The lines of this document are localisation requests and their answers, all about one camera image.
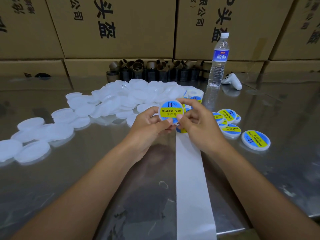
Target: clear plastic bottle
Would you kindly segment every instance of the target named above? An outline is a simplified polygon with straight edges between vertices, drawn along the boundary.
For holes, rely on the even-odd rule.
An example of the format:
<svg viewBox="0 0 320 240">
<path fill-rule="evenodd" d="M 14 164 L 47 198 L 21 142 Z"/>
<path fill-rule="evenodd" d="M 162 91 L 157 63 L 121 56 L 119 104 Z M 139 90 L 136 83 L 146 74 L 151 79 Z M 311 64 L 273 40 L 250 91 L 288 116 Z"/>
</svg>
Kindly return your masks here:
<svg viewBox="0 0 320 240">
<path fill-rule="evenodd" d="M 212 67 L 209 73 L 208 84 L 210 86 L 220 86 L 224 74 L 224 66 L 226 65 L 229 46 L 228 46 L 229 33 L 221 33 L 220 40 L 214 48 Z"/>
</svg>

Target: blue bottle label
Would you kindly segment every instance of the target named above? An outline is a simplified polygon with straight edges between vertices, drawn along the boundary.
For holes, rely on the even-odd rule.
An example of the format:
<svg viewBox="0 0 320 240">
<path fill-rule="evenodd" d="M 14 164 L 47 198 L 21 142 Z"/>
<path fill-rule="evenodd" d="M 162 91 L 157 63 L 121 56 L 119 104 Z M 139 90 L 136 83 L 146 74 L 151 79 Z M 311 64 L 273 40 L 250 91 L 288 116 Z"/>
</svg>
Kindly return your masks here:
<svg viewBox="0 0 320 240">
<path fill-rule="evenodd" d="M 228 50 L 214 50 L 213 61 L 226 62 L 228 59 L 229 51 Z"/>
</svg>

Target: stainless steel tabletop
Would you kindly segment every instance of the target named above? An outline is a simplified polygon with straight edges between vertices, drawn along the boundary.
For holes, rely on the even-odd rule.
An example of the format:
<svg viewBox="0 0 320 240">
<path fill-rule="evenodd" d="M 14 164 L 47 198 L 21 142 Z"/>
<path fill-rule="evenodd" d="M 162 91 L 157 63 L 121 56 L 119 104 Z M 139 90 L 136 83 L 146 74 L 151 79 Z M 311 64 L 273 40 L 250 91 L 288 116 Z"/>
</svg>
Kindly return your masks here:
<svg viewBox="0 0 320 240">
<path fill-rule="evenodd" d="M 202 82 L 187 82 L 206 90 Z M 247 83 L 241 91 L 229 85 L 206 92 L 212 111 L 234 109 L 242 131 L 258 130 L 271 140 L 264 153 L 230 143 L 310 217 L 320 216 L 319 82 Z M 17 132 L 31 117 L 52 122 L 51 113 L 67 108 L 71 90 L 0 91 L 0 140 Z M 84 175 L 128 133 L 125 120 L 108 116 L 92 120 L 64 145 L 52 145 L 42 161 L 0 165 L 0 238 L 8 238 L 39 210 Z M 244 209 L 217 165 L 202 155 L 218 234 L 251 228 Z M 123 180 L 110 202 L 96 239 L 176 239 L 175 134 L 161 137 Z"/>
</svg>

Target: brown cardboard box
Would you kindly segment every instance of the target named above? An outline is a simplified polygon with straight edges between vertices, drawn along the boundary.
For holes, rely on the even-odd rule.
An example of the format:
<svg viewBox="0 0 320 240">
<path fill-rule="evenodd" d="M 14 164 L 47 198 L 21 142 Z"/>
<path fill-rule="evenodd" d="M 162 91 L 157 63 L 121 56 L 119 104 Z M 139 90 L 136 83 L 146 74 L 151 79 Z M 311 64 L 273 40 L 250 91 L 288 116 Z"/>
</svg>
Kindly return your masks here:
<svg viewBox="0 0 320 240">
<path fill-rule="evenodd" d="M 126 60 L 129 62 L 137 59 L 139 58 Z M 122 59 L 65 59 L 64 62 L 75 90 L 96 90 L 108 83 L 106 72 L 110 70 L 109 65 L 115 60 Z M 142 60 L 146 66 L 149 60 L 157 59 Z"/>
<path fill-rule="evenodd" d="M 292 2 L 179 0 L 174 58 L 212 60 L 222 31 L 230 33 L 228 60 L 267 60 Z"/>
<path fill-rule="evenodd" d="M 270 60 L 320 58 L 320 0 L 295 0 Z"/>
<path fill-rule="evenodd" d="M 0 59 L 62 59 L 46 0 L 0 0 Z"/>
<path fill-rule="evenodd" d="M 0 90 L 28 89 L 71 89 L 63 61 L 0 61 Z"/>
<path fill-rule="evenodd" d="M 176 0 L 47 3 L 66 58 L 173 56 Z"/>
<path fill-rule="evenodd" d="M 237 75 L 241 82 L 254 83 L 261 72 L 262 66 L 263 61 L 228 61 L 224 69 L 224 75 L 232 72 Z"/>
<path fill-rule="evenodd" d="M 320 60 L 266 61 L 262 82 L 320 82 Z"/>
</svg>

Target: white backing paper strip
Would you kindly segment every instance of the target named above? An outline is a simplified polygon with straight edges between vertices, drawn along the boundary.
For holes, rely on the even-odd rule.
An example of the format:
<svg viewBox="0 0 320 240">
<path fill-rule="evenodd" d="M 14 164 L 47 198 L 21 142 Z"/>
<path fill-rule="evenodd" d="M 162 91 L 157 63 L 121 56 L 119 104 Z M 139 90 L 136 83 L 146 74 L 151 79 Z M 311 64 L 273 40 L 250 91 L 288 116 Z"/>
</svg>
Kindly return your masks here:
<svg viewBox="0 0 320 240">
<path fill-rule="evenodd" d="M 216 240 L 217 232 L 200 150 L 176 132 L 177 239 Z"/>
</svg>

